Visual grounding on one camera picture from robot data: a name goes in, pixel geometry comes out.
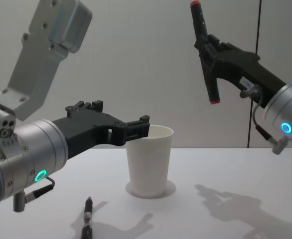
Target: paper cup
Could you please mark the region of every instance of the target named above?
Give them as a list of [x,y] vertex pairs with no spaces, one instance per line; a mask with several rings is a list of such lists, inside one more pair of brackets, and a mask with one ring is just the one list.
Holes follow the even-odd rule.
[[142,198],[156,198],[165,193],[171,140],[174,131],[151,125],[146,138],[126,144],[132,193]]

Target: white table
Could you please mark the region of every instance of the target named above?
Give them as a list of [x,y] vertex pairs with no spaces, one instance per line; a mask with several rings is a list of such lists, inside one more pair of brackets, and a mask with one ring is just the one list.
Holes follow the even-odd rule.
[[88,196],[94,239],[292,239],[292,149],[173,149],[177,190],[155,200],[126,192],[124,149],[88,150],[52,177],[54,190],[25,212],[0,203],[0,239],[79,239]]

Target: black pen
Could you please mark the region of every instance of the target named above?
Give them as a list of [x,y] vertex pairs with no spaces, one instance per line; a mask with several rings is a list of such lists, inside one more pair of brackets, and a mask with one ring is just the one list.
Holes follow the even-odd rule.
[[92,201],[92,198],[89,197],[85,202],[84,226],[82,229],[81,239],[92,239],[93,238],[92,216],[93,216],[93,201]]

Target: cup rim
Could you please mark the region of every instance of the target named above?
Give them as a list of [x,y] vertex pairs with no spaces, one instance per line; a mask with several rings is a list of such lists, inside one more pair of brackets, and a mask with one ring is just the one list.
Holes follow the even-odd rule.
[[171,137],[173,134],[174,134],[174,130],[167,127],[167,126],[163,126],[163,125],[157,125],[157,124],[151,124],[149,127],[152,127],[152,126],[155,126],[155,127],[160,127],[160,128],[166,128],[168,130],[170,130],[170,134],[166,134],[164,136],[160,136],[160,137],[145,137],[145,138],[142,138],[143,140],[151,140],[151,139],[159,139],[159,138],[167,138],[167,137]]

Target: blue led ring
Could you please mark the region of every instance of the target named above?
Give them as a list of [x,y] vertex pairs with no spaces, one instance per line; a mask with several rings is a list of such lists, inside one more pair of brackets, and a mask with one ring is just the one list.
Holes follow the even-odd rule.
[[281,129],[284,133],[291,133],[292,132],[292,126],[291,124],[284,122],[281,124]]
[[41,181],[43,178],[45,178],[47,172],[46,170],[42,170],[40,171],[37,176],[35,177],[35,181],[38,182],[38,181]]

